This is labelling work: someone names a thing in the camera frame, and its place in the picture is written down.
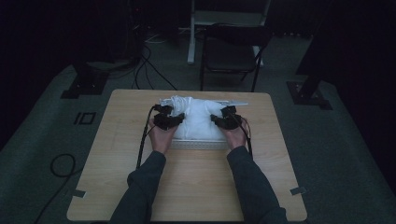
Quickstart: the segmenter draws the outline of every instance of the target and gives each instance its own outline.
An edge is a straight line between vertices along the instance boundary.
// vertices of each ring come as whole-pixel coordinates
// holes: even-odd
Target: table
[[[216,22],[233,23],[238,25],[264,25],[271,0],[267,0],[263,13],[244,13],[244,12],[221,12],[195,10],[195,0],[191,0],[191,33],[188,64],[195,61],[195,25],[211,25]]]
[[[240,100],[237,113],[247,118],[254,161],[273,186],[290,221],[306,219],[298,183],[276,118],[271,97],[256,92],[113,91],[92,144],[77,190],[67,211],[70,220],[109,220],[127,190],[127,175],[136,166],[141,135],[149,109],[173,95],[199,99]],[[146,141],[142,162],[151,151]],[[153,205],[153,221],[243,220],[233,176],[226,160],[229,149],[169,149]]]

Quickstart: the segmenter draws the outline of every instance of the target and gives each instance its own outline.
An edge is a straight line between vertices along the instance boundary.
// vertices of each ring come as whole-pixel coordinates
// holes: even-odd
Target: chair backrest
[[[206,27],[205,38],[214,37],[233,45],[265,48],[272,37],[267,26],[214,23]]]

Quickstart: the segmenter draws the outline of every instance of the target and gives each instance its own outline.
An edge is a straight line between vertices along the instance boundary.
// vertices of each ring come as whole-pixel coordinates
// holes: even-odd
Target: white fabric
[[[185,114],[183,122],[178,126],[174,138],[183,140],[224,140],[218,126],[210,120],[210,115],[221,117],[220,103],[193,99],[192,97],[171,97],[174,109],[171,116]]]

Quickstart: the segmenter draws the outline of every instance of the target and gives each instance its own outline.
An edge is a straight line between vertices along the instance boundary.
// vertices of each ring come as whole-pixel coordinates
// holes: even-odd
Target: long-sleeved shirt
[[[286,210],[279,206],[270,183],[247,149],[235,148],[228,154],[227,160],[233,172],[245,223],[288,223]],[[162,153],[153,151],[138,170],[129,174],[129,188],[114,211],[110,224],[149,223],[165,162]]]

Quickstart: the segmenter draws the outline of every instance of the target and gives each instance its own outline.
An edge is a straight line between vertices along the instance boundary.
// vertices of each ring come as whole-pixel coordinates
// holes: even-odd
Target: person
[[[109,223],[149,223],[151,206],[157,193],[165,154],[177,127],[164,131],[149,121],[149,138],[153,151],[141,167],[128,175],[128,186]],[[248,154],[246,136],[241,128],[221,129],[231,152],[227,155],[241,204],[245,223],[288,223],[286,210],[279,206],[276,195],[260,167]]]

